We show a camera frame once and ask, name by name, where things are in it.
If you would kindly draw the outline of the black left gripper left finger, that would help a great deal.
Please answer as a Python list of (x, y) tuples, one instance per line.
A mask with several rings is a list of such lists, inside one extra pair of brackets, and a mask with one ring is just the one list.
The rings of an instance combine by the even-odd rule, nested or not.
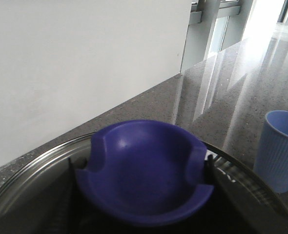
[(75, 170), (86, 159), (66, 159), (41, 164), (17, 197), (20, 204), (0, 215), (0, 234), (75, 234), (83, 217), (84, 198)]

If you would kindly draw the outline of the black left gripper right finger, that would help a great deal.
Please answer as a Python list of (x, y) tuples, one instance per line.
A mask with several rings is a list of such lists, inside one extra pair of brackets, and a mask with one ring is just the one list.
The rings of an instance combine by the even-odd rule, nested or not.
[(238, 184), (230, 182), (227, 176), (214, 166), (213, 155), (207, 158), (207, 170), (214, 184), (226, 196), (254, 234), (288, 234), (288, 220), (254, 201), (254, 198)]

